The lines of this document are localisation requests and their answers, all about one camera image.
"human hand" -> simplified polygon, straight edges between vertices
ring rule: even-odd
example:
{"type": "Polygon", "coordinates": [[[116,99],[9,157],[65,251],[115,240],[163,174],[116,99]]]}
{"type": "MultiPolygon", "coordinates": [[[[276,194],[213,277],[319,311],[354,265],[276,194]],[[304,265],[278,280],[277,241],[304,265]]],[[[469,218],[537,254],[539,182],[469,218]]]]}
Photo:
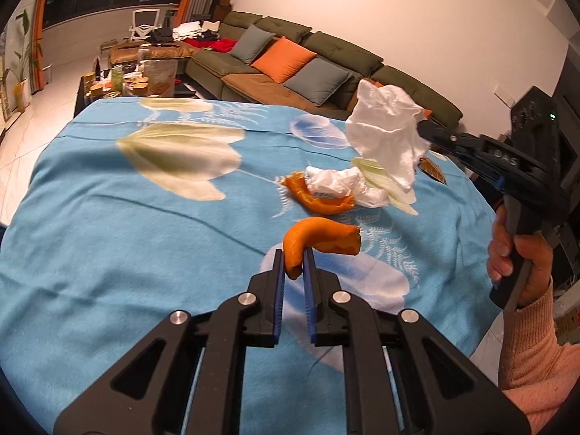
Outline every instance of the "human hand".
{"type": "Polygon", "coordinates": [[[506,209],[500,206],[492,227],[492,239],[487,248],[487,274],[497,283],[511,275],[513,264],[509,258],[515,245],[517,252],[534,264],[528,282],[517,301],[518,307],[525,307],[541,298],[550,285],[554,252],[541,235],[512,236],[505,228],[506,209]]]}

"pink sweater sleeve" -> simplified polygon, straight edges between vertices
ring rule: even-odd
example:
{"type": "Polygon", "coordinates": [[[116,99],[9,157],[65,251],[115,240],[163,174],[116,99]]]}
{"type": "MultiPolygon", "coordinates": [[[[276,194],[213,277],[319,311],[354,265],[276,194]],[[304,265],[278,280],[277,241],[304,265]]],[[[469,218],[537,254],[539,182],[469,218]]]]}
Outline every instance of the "pink sweater sleeve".
{"type": "Polygon", "coordinates": [[[504,312],[499,387],[538,433],[580,376],[580,345],[559,346],[552,319],[552,287],[529,306],[504,312]]]}

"orange peel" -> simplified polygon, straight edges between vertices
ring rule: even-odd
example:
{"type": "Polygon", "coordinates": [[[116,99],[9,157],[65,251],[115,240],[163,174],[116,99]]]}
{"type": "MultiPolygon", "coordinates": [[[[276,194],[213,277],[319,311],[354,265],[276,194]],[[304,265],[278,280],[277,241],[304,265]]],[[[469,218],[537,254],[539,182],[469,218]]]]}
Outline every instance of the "orange peel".
{"type": "Polygon", "coordinates": [[[321,198],[314,196],[306,186],[304,173],[295,171],[282,180],[282,184],[288,188],[296,200],[306,209],[313,213],[331,216],[350,211],[355,208],[355,196],[349,195],[344,198],[321,198]]]}
{"type": "Polygon", "coordinates": [[[361,249],[361,231],[356,225],[340,224],[325,217],[308,217],[294,224],[282,242],[284,267],[290,279],[301,275],[306,247],[323,253],[357,255],[361,249]]]}

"green sofa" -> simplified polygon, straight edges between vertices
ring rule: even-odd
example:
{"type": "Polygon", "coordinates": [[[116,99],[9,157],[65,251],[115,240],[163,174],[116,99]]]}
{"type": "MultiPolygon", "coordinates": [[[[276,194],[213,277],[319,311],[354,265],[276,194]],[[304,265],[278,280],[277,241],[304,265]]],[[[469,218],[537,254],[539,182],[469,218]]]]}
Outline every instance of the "green sofa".
{"type": "Polygon", "coordinates": [[[222,21],[219,33],[223,38],[239,40],[251,24],[304,46],[317,53],[318,57],[348,70],[351,77],[325,104],[316,107],[298,93],[276,83],[228,53],[201,50],[187,63],[186,73],[219,100],[286,105],[345,120],[352,112],[353,96],[359,81],[368,78],[383,85],[400,86],[418,105],[433,111],[433,120],[450,129],[456,129],[463,116],[451,101],[427,85],[384,65],[382,57],[324,32],[311,33],[312,28],[308,26],[278,18],[264,18],[259,14],[232,11],[222,21]]]}

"silver screw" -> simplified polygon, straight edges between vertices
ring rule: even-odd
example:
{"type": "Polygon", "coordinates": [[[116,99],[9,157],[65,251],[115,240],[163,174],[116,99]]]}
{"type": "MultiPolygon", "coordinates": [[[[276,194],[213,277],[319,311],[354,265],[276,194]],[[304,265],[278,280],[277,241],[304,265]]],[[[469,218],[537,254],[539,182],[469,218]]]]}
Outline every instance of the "silver screw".
{"type": "Polygon", "coordinates": [[[413,324],[419,320],[419,313],[413,309],[405,309],[403,312],[401,312],[401,319],[403,319],[405,322],[413,324]]]}
{"type": "Polygon", "coordinates": [[[238,296],[238,302],[242,306],[249,306],[256,302],[256,295],[252,293],[242,293],[238,296]]]}
{"type": "Polygon", "coordinates": [[[337,291],[332,295],[334,302],[344,304],[350,301],[350,295],[346,291],[337,291]]]}
{"type": "Polygon", "coordinates": [[[185,311],[174,311],[169,316],[169,321],[175,325],[181,325],[185,321],[187,321],[187,312],[185,311]]]}

